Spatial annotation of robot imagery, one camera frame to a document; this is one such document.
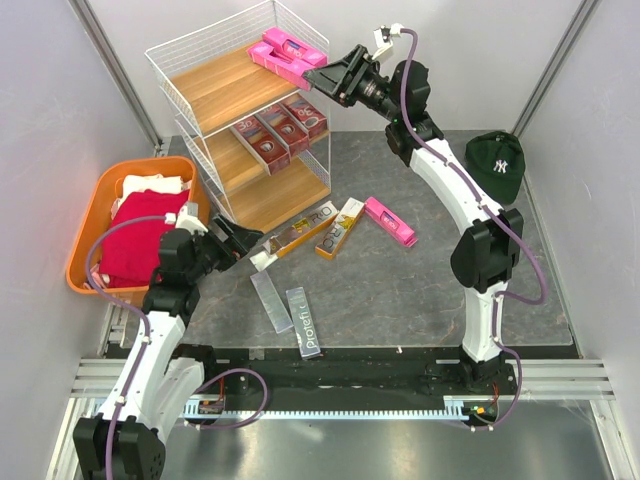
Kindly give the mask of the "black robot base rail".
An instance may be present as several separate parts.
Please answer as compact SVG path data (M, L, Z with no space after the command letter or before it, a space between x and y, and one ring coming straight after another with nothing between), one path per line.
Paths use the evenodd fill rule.
M397 401L425 406L447 395L489 398L516 391L514 368L500 354L478 366L459 347L336 347L302 358L295 347L214 348L182 344L175 357L204 365L206 388L239 407L268 400L271 409L386 408Z

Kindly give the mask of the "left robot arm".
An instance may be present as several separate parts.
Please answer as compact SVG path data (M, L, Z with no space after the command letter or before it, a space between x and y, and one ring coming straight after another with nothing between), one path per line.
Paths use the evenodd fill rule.
M158 479L171 429L190 397L208 393L219 369L199 356L177 357L181 339L200 299L199 281L224 272L247 255L262 232L216 215L210 225L181 211L140 217L163 223L159 264L141 306L127 308L140 319L124 367L98 412L78 420L73 441L86 479Z

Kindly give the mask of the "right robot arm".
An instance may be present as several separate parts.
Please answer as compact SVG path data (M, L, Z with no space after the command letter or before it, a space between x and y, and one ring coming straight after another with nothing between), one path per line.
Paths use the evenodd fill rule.
M383 77L379 63L361 45L339 61L308 70L309 85L343 107L361 103L388 120L392 152L436 193L460 238L450 257L465 292L466 326L459 350L458 381L477 394L505 371L501 321L505 290L519 261L522 215L493 201L464 170L427 112L428 70L400 62Z

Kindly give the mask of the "pink toothpaste box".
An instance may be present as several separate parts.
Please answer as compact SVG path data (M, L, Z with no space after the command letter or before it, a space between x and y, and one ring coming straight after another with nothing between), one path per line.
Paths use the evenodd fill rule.
M310 91L310 83L304 78L304 73L311 66L300 59L289 59L279 55L273 46L266 42L257 42L248 48L250 59L257 65L264 67L302 90Z
M416 244L415 231L375 197L365 201L365 213L400 245L410 248Z
M325 53L278 27L265 30L262 33L262 40L274 49L277 57L283 60L301 60L313 68L328 64Z

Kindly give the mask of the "red 3D toothpaste box floor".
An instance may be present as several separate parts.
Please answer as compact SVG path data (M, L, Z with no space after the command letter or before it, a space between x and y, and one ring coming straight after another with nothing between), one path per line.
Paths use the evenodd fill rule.
M233 124L230 131L269 176L290 165L290 156L285 147L256 116Z

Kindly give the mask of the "red 3D toothpaste box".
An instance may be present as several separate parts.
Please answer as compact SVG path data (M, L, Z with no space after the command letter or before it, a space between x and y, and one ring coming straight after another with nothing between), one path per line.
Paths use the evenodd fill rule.
M281 142L290 157L309 148L308 134L279 104L260 110L257 118Z

